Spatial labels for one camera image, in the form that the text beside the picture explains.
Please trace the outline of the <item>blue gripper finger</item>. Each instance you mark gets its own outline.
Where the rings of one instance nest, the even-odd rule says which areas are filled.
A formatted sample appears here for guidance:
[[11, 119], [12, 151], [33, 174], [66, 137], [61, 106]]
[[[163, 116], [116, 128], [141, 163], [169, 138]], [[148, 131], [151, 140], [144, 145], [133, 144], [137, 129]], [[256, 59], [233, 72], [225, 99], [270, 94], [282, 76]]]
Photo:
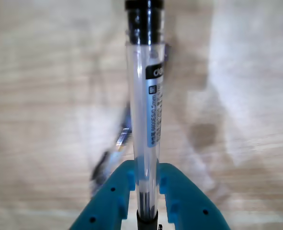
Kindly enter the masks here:
[[93, 196], [71, 230], [119, 230], [127, 218], [130, 192], [135, 190], [134, 161], [124, 161]]
[[168, 222], [177, 230], [228, 230], [215, 204], [177, 167], [159, 164], [159, 192], [165, 195]]

